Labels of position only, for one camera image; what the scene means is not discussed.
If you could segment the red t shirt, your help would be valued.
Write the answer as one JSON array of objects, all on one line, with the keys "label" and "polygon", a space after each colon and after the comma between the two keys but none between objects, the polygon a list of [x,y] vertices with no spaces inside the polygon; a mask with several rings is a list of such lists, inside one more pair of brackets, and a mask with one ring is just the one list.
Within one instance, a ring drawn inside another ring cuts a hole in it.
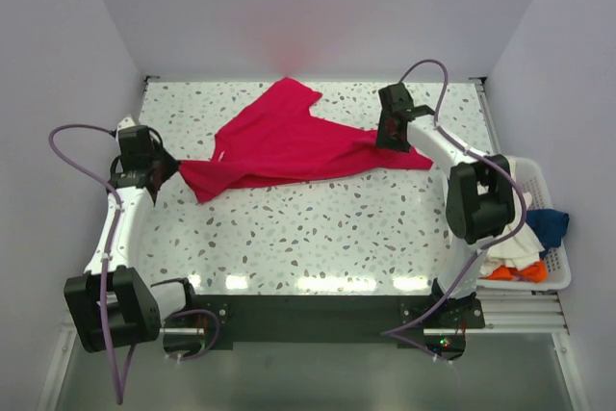
[{"label": "red t shirt", "polygon": [[432,161],[416,150],[378,148],[374,130],[313,116],[310,109],[321,97],[285,77],[226,123],[209,160],[180,163],[197,201],[227,190],[342,178],[380,167],[431,169]]}]

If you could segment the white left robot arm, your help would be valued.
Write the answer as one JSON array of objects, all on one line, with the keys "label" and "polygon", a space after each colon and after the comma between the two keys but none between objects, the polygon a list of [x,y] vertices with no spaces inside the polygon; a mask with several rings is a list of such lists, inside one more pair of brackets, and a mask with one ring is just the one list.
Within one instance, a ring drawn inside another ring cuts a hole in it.
[{"label": "white left robot arm", "polygon": [[190,307],[193,286],[186,277],[147,285],[137,265],[146,219],[163,184],[180,167],[153,128],[125,117],[111,132],[119,154],[112,160],[107,216],[84,273],[64,283],[64,299],[87,352],[106,348],[100,318],[103,260],[108,260],[107,312],[114,347],[152,342],[171,315]]}]

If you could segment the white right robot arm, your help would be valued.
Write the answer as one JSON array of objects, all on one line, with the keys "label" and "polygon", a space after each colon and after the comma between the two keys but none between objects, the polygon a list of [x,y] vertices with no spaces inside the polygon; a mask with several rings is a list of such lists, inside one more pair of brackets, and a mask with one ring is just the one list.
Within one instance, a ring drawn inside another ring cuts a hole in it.
[{"label": "white right robot arm", "polygon": [[524,194],[504,156],[475,151],[448,132],[437,112],[414,104],[403,83],[379,90],[378,96],[376,146],[399,152],[415,148],[444,175],[450,257],[436,283],[448,298],[467,297],[475,292],[487,249],[523,227]]}]

